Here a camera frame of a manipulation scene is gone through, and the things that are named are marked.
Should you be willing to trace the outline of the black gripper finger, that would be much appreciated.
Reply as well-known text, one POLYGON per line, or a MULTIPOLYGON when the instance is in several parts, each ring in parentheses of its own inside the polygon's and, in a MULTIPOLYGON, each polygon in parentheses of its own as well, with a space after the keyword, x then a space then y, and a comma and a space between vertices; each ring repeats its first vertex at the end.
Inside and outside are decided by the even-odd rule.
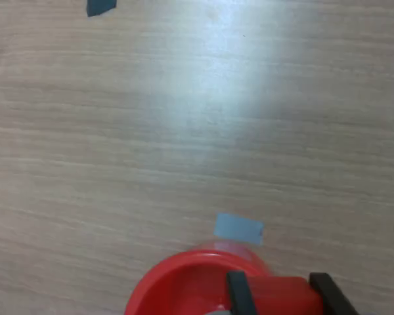
POLYGON ((320 296, 325 315, 359 315, 331 275, 325 272, 309 274, 309 285, 320 296))
POLYGON ((233 315, 256 315, 257 309, 245 272, 227 273, 227 287, 233 315))

